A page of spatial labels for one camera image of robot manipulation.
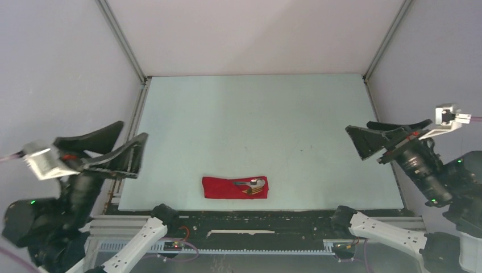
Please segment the red cloth napkin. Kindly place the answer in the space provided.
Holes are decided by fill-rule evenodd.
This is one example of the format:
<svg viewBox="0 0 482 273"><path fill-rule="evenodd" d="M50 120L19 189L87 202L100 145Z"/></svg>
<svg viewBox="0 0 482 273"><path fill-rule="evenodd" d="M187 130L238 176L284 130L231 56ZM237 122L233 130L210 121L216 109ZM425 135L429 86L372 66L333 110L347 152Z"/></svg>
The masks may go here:
<svg viewBox="0 0 482 273"><path fill-rule="evenodd" d="M250 182L252 179L263 179L265 184L260 190L251 193L249 185L235 185L235 182ZM267 199L269 184L266 176L244 177L240 179L225 179L218 177L204 176L202 178L204 197L219 200L256 200Z"/></svg>

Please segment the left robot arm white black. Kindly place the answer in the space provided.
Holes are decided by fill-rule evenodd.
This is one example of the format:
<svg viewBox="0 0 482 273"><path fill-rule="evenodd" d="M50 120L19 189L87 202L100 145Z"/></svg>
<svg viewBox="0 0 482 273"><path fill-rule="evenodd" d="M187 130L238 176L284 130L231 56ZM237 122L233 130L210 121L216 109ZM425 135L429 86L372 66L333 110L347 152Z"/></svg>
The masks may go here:
<svg viewBox="0 0 482 273"><path fill-rule="evenodd" d="M84 227L106 180L136 179L148 134L116 146L122 121L79 136L57 137L48 146L31 142L17 156L38 180L55 179L59 197L24 199L8 206L2 237L28 250L33 264L47 272L69 272L86 256Z"/></svg>

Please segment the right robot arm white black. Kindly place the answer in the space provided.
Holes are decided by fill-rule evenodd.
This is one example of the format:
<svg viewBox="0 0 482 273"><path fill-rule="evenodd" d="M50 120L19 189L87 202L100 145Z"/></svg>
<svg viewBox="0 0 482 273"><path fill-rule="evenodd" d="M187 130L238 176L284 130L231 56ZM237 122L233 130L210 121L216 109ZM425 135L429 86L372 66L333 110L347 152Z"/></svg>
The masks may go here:
<svg viewBox="0 0 482 273"><path fill-rule="evenodd" d="M426 231L401 228L341 205L331 232L372 239L416 259L424 272L481 271L481 152L471 151L444 163L434 138L459 128L456 122L433 126L368 122L346 127L358 155L380 153L380 164L396 163L426 199Z"/></svg>

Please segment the gold fork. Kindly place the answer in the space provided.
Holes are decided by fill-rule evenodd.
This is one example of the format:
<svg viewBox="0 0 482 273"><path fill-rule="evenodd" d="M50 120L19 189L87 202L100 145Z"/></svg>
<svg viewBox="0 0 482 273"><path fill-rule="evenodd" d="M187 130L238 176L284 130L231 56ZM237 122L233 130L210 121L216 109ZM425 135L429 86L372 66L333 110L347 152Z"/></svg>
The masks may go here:
<svg viewBox="0 0 482 273"><path fill-rule="evenodd" d="M246 190L243 190L242 192L246 195L256 195L260 192L263 191L263 187L255 187L255 188L249 188L249 189L246 189Z"/></svg>

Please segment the silver spoon blue handle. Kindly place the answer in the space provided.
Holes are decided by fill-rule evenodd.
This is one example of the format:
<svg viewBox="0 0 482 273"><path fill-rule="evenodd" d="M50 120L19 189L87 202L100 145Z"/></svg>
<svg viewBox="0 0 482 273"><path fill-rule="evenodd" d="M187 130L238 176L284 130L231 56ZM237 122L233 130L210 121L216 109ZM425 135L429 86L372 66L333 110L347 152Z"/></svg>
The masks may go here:
<svg viewBox="0 0 482 273"><path fill-rule="evenodd" d="M262 178L254 178L251 179L250 181L234 181L232 182L234 185L246 185L249 186L250 188L262 188L265 186L266 181Z"/></svg>

